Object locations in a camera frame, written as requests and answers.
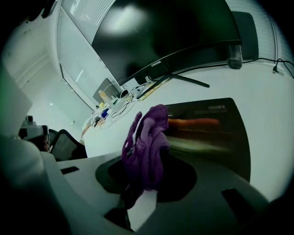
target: computer monitor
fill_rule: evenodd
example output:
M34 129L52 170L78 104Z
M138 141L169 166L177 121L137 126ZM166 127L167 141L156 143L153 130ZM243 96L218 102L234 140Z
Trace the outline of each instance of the computer monitor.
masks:
M172 73L185 51L220 45L241 45L225 0L116 0L92 43L120 85Z

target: black slot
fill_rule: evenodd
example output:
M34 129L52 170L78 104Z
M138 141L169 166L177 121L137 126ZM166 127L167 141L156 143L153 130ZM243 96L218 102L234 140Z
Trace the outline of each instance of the black slot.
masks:
M256 212L236 189L227 189L221 192L235 214L240 224L252 218Z
M61 169L61 172L62 172L62 174L68 174L68 173L78 171L78 170L79 170L79 168L77 168L77 167L68 167L68 168Z

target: monitor screen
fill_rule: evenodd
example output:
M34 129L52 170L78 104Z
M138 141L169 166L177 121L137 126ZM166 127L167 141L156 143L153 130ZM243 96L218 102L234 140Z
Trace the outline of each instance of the monitor screen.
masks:
M122 85L177 52L220 44L241 44L225 0L116 0L92 46Z

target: wire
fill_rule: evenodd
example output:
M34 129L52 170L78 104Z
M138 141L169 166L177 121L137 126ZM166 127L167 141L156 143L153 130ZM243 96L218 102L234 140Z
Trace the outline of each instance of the wire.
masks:
M155 79L152 79L149 75L147 75L148 76L148 78L151 80L151 81L153 81L153 82L157 82L158 80L155 80Z
M273 38L274 38L274 45L275 45L275 59L276 59L276 35L275 35L275 30L274 30L274 26L273 26L273 23L272 23L272 19L271 19L271 16L270 14L267 12L267 17L268 19L270 20L270 23L271 23L271 30L272 30L272 34L273 34Z
M90 124L92 127L95 125L95 121L94 121L93 117L95 115L99 115L99 114L100 114L100 112L99 113L94 113L94 115L92 116L92 123Z
M285 64L285 62L284 61L282 61L283 62L283 64L284 64L284 66L288 69L288 71L289 71L289 73L291 74L291 76L293 77L293 74L290 72L290 69L287 67L287 65Z
M111 86L111 85L113 86L113 84L111 83L111 84L109 84L107 87L109 87L109 86ZM103 92L106 90L107 87L104 88Z
M289 64L291 64L294 67L294 64L292 62L290 62L290 61L284 61L281 58L279 58L278 60L271 60L271 59L267 59L267 58L257 58L255 60L243 62L242 64L251 63L251 62L254 62L254 61L258 61L258 60L266 60L266 61L272 61L272 62L279 62L279 61L281 61L283 63L289 63ZM190 69L187 69L185 71L176 73L176 75L179 75L181 73L185 73L185 72L188 72L188 71L191 71L191 70L194 70L194 69L209 68L209 67L220 67L220 66L226 66L226 65L227 64L216 64L216 65L208 65L208 66L202 66L202 67L197 67L197 68L190 68Z
M117 118L117 119L115 119L114 121L113 121L113 123L116 123L116 122L118 122L124 115L126 115L134 106L135 106L135 104L138 102L138 100L135 100L135 101L131 101L131 102L129 102L129 103L132 103L132 102L134 102L134 104L133 104L133 106L131 107L131 108L129 108L128 109L128 111L126 111L126 112L124 112L123 114L121 114L121 115L119 115L119 117Z
M128 103L124 104L123 106L121 106L121 108L120 108L117 112L114 112L114 113L111 115L111 118L115 118L116 116L122 114L122 113L125 111L125 109L127 108L127 106L128 106L129 103L130 103L130 102L128 102Z

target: bottle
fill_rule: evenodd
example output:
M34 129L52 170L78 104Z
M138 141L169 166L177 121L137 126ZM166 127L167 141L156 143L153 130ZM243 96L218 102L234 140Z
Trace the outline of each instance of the bottle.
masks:
M98 91L98 93L99 93L100 97L103 99L105 105L109 109L113 109L113 104L111 102L111 99L107 96L107 94L104 91L102 91L102 90Z
M242 50L240 45L230 45L227 47L228 66L232 69L240 69L242 67Z

